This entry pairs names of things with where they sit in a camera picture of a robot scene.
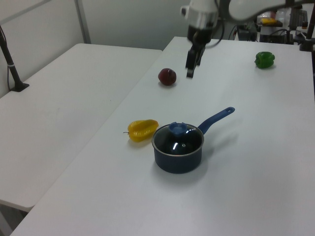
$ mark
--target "yellow object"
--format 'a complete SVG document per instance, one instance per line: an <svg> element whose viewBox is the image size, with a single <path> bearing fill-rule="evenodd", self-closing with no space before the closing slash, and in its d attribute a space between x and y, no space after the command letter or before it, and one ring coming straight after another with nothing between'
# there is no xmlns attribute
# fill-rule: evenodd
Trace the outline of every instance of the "yellow object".
<svg viewBox="0 0 315 236"><path fill-rule="evenodd" d="M273 19L273 18L262 18L261 20L261 23L263 25L267 25L267 24L274 24L277 22L277 20Z"/></svg>
<svg viewBox="0 0 315 236"><path fill-rule="evenodd" d="M141 142L153 136L158 127L158 122L153 119L136 120L128 126L129 137L134 142Z"/></svg>

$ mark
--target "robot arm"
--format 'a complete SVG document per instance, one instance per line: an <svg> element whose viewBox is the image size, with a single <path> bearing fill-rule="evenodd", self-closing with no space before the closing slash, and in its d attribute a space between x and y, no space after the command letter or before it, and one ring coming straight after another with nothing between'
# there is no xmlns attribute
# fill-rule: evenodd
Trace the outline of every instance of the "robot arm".
<svg viewBox="0 0 315 236"><path fill-rule="evenodd" d="M186 61L187 77L192 78L196 66L200 65L219 13L227 21L242 24L269 10L314 2L315 0L191 0L188 6L181 8L181 14L189 23L187 38L192 42Z"/></svg>

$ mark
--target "green bell pepper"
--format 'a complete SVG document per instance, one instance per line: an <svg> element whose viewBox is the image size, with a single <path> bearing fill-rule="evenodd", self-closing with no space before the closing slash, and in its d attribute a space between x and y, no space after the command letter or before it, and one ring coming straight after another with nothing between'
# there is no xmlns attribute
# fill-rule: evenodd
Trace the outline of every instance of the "green bell pepper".
<svg viewBox="0 0 315 236"><path fill-rule="evenodd" d="M275 55L270 52L260 52L256 54L256 66L259 69L264 69L274 64Z"/></svg>

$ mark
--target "pot rim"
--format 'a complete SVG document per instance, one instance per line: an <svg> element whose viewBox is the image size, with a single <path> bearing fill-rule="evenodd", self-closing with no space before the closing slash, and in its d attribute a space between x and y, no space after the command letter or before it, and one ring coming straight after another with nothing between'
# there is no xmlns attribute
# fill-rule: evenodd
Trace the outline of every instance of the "pot rim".
<svg viewBox="0 0 315 236"><path fill-rule="evenodd" d="M189 126L195 128L195 129L199 132L199 134L201 135L202 141L201 141L201 144L200 144L199 148L196 149L195 151L191 152L191 153L187 153L187 154L184 154L184 155L173 155L173 154L168 154L168 153L162 152L160 149L157 148L157 146L156 146L156 144L155 144L155 142L154 142L154 139L155 139L155 136L156 136L156 134L158 133L159 130L161 130L161 129L163 129L163 128L169 126L169 125L170 125L170 124L167 124L167 125L162 126L161 128L159 128L159 129L154 133L154 135L153 135L153 137L152 137L152 146L154 147L155 150L157 150L157 151L160 152L161 154L167 155L167 156L184 157L184 156L193 155L194 153L198 152L198 151L202 148L203 142L204 142L204 140L205 140L204 134L202 133L202 131L201 131L198 127L196 127L196 126L194 126L194 125L192 125L192 124L186 124L186 125L189 125Z"/></svg>

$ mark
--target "black stand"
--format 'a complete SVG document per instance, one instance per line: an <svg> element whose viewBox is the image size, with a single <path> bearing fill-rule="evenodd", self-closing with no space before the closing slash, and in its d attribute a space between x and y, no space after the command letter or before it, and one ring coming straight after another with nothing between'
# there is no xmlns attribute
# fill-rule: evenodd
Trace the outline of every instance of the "black stand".
<svg viewBox="0 0 315 236"><path fill-rule="evenodd" d="M314 42L312 41L312 34L315 26L315 4L312 11L312 16L309 24L309 29L307 30L306 38L303 43L300 44L300 51L313 52Z"/></svg>
<svg viewBox="0 0 315 236"><path fill-rule="evenodd" d="M15 92L21 92L21 91L23 91L24 89L26 89L30 85L24 84L20 80L19 74L18 74L18 72L17 72L17 70L15 68L15 65L13 63L11 54L10 54L8 46L6 44L6 40L4 38L4 35L1 32L0 32L0 46L1 46L2 52L4 54L6 63L9 66L9 69L11 71L12 77L13 77L14 82L15 82L15 87L12 88L11 90L15 91Z"/></svg>

